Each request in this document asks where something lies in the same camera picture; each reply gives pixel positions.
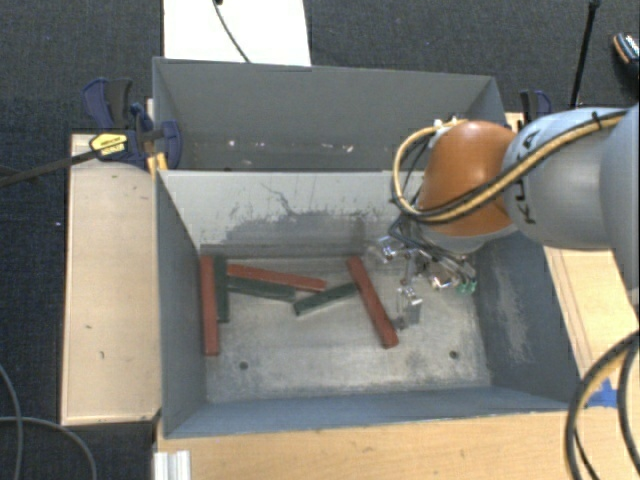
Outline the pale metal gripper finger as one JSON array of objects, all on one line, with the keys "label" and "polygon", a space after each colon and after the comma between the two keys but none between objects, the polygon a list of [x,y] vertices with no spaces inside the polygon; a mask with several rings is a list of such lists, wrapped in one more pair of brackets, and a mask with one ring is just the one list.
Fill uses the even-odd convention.
[{"label": "pale metal gripper finger", "polygon": [[389,264],[401,253],[401,242],[385,235],[373,240],[367,247],[369,262]]},{"label": "pale metal gripper finger", "polygon": [[396,297],[396,316],[394,326],[399,330],[418,325],[421,318],[423,299],[410,286],[401,286]]}]

